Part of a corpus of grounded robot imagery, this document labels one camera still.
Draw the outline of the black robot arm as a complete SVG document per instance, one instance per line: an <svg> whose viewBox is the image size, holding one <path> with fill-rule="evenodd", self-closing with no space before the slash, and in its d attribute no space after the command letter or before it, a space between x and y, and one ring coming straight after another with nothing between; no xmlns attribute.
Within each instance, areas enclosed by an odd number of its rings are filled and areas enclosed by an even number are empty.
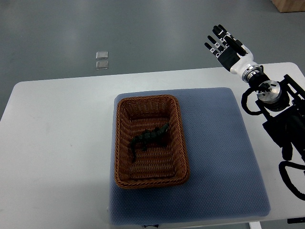
<svg viewBox="0 0 305 229"><path fill-rule="evenodd" d="M305 157L305 91L286 74L282 81L270 80L263 66L248 67L242 79L249 84L241 99L249 115L264 115L265 131L282 149L283 159L292 159L295 148Z"/></svg>

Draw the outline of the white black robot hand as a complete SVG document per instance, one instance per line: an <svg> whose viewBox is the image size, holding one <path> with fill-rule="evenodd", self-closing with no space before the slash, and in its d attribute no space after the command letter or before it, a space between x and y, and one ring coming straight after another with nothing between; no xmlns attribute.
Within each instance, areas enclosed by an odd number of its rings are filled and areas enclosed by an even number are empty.
<svg viewBox="0 0 305 229"><path fill-rule="evenodd" d="M246 74L258 65L251 51L221 24L215 25L212 32L217 40L209 35L205 47L227 71L245 80Z"/></svg>

